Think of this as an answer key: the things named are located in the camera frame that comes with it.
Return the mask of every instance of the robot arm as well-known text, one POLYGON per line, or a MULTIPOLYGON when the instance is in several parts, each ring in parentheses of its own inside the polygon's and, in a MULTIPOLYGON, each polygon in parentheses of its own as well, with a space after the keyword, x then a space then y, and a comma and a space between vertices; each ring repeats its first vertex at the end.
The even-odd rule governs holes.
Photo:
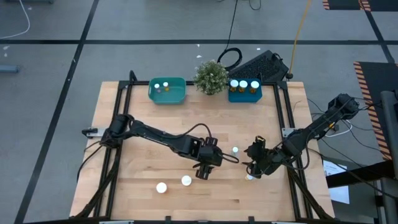
POLYGON ((214 166, 220 166, 225 154, 217 146, 217 138, 211 136, 206 139, 197 138, 188 134, 173 135, 153 128, 141 121, 135 120, 131 115, 119 114, 104 132, 100 144, 102 146, 119 147, 122 139, 142 137, 150 141, 169 147, 181 157, 198 161, 199 167, 196 177, 206 180, 214 166))
POLYGON ((289 164, 301 155, 309 140, 326 134, 326 129, 341 119, 351 119, 359 111, 359 103, 347 94, 340 94, 328 104, 328 110, 306 128, 298 129, 288 135, 273 149, 265 148, 265 140, 260 136, 245 152, 252 162, 246 163, 250 174, 261 178, 262 174, 272 174, 281 164, 289 164))

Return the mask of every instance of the green plant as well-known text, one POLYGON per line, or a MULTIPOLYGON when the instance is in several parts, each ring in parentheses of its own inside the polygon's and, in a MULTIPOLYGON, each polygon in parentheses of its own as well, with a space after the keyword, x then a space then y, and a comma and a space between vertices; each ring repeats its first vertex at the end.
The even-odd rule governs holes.
POLYGON ((197 68, 197 74, 193 77, 193 81, 202 93, 213 95, 228 87, 228 72, 222 64, 211 60, 202 63, 197 68))

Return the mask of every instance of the concrete floor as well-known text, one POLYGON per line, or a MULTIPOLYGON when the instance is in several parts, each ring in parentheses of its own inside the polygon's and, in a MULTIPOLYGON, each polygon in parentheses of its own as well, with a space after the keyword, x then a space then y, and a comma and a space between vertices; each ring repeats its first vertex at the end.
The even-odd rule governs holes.
MULTIPOLYGON (((93 0, 25 3, 31 21, 18 40, 79 40, 93 0)), ((232 39, 293 40, 306 0, 268 0, 259 11, 239 1, 232 39)), ((227 0, 99 0, 88 40, 227 39, 234 1, 227 0)), ((373 13, 383 37, 398 40, 398 12, 373 13)), ((17 2, 0 2, 0 37, 26 27, 17 2)), ((377 40, 363 11, 326 11, 314 1, 300 39, 377 40)), ((0 44, 0 64, 21 66, 18 74, 0 75, 0 217, 14 222, 77 45, 0 44)), ((292 45, 233 45, 243 63, 265 50, 277 52, 290 65, 292 45)), ((26 214, 25 222, 67 218, 76 187, 76 172, 86 139, 80 131, 91 124, 101 82, 125 80, 133 69, 139 80, 178 76, 191 80, 201 62, 217 59, 225 44, 84 45, 63 106, 49 153, 26 214)), ((398 46, 389 50, 398 59, 398 46)), ((223 59, 226 65, 235 55, 223 59)), ((387 62, 379 45, 298 45, 294 81, 303 81, 307 96, 321 108, 339 93, 361 97, 354 61, 387 62)), ((312 113, 318 112, 310 103, 312 113)), ((370 128, 362 112, 353 120, 370 128)), ((377 147, 372 131, 354 129, 364 144, 377 147)), ((360 146, 349 134, 326 139, 361 164, 381 161, 381 155, 360 146)), ((320 142, 321 152, 346 160, 320 142)), ((336 207, 336 214, 351 217, 336 207)))

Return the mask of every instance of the teal plastic container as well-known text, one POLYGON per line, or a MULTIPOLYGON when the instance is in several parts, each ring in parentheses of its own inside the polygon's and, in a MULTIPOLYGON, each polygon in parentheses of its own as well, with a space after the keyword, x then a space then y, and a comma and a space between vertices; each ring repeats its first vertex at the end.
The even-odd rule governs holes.
POLYGON ((185 90, 187 83, 180 77, 159 77, 153 78, 149 82, 148 96, 158 105, 182 104, 185 99, 185 90), (169 90, 165 91, 163 83, 169 83, 169 90), (155 84, 160 85, 160 93, 155 89, 155 84))

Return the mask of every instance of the wooden tabletop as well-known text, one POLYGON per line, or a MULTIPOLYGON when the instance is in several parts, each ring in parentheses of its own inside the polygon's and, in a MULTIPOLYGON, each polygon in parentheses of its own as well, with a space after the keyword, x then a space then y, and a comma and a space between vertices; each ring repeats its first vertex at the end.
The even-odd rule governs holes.
MULTIPOLYGON (((103 82, 99 93, 93 126, 107 128, 111 122, 117 82, 103 82)), ((295 125, 304 128, 311 123, 310 111, 303 83, 288 83, 295 125)), ((272 148, 281 141, 273 88, 262 86, 263 97, 257 103, 230 103, 227 92, 208 96, 187 86, 187 96, 182 105, 155 105, 147 96, 148 86, 133 86, 129 114, 136 119, 172 134, 180 134, 197 123, 207 124, 218 146, 225 153, 239 148, 241 162, 250 158, 243 153, 260 135, 266 147, 272 148)), ((288 125, 283 92, 280 91, 284 119, 288 125)), ((206 137, 203 127, 190 133, 206 137)), ((99 139, 91 139, 88 145, 99 139)), ((315 141, 309 148, 318 150, 315 141)), ((85 158, 96 148, 85 153, 85 158)), ((98 188, 105 150, 92 158, 80 174, 71 215, 76 215, 87 204, 98 188)), ((302 156, 306 164, 305 153, 302 156)), ((325 211, 334 216, 322 160, 310 152, 310 166, 305 170, 309 191, 325 211)), ((246 166, 223 161, 213 169, 208 180, 195 177, 195 161, 174 154, 169 148, 142 138, 130 138, 123 143, 121 164, 112 211, 112 219, 164 220, 248 220, 293 221, 294 213, 286 168, 281 166, 272 175, 261 179, 245 180, 246 166), (181 184, 184 175, 192 177, 188 187, 181 184), (164 194, 156 192, 159 182, 167 184, 164 194)), ((301 214, 305 216, 302 195, 298 194, 301 214)), ((104 194, 101 214, 104 214, 108 192, 104 194)))

